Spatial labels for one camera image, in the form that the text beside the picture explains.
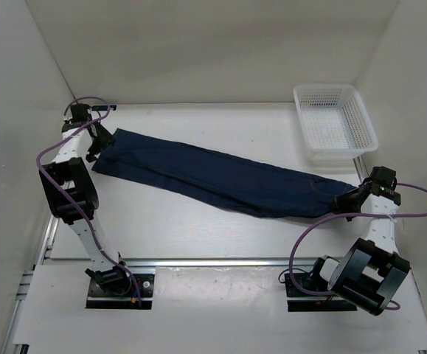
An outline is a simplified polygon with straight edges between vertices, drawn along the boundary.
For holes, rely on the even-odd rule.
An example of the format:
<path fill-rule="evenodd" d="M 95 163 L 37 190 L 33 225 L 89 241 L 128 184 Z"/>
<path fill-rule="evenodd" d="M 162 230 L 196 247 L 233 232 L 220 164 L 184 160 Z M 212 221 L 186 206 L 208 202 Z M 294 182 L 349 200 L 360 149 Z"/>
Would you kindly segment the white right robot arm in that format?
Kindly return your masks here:
<path fill-rule="evenodd" d="M 401 197 L 395 191 L 396 172 L 374 167 L 355 190 L 336 198 L 336 213 L 360 212 L 366 205 L 372 214 L 367 233 L 353 244 L 341 260 L 320 257 L 308 277 L 315 294 L 333 292 L 374 316 L 391 302 L 409 273 L 409 261 L 399 254 L 395 242 L 395 215 Z"/>

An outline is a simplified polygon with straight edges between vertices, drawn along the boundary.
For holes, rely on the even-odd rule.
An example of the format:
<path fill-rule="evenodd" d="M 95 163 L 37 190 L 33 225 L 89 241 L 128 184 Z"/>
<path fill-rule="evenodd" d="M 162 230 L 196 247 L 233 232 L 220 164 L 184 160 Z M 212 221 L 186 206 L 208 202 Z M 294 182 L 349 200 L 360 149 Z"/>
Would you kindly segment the dark blue denim trousers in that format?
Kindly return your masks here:
<path fill-rule="evenodd" d="M 320 218 L 355 186 L 182 142 L 116 130 L 96 173 L 256 218 Z"/>

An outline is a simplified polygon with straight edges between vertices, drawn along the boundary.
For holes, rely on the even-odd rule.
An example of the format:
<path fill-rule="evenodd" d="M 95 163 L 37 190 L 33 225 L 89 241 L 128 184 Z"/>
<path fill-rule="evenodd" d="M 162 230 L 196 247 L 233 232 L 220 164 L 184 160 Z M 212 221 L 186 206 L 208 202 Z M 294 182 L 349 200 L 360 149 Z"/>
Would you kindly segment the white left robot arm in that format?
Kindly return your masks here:
<path fill-rule="evenodd" d="M 96 211 L 99 198 L 88 171 L 114 136 L 92 116 L 93 108 L 74 102 L 65 110 L 63 143 L 55 158 L 42 164 L 37 158 L 39 176 L 52 215 L 62 220 L 79 238 L 91 261 L 86 273 L 100 289 L 124 296 L 133 288 L 120 253 L 106 240 Z"/>

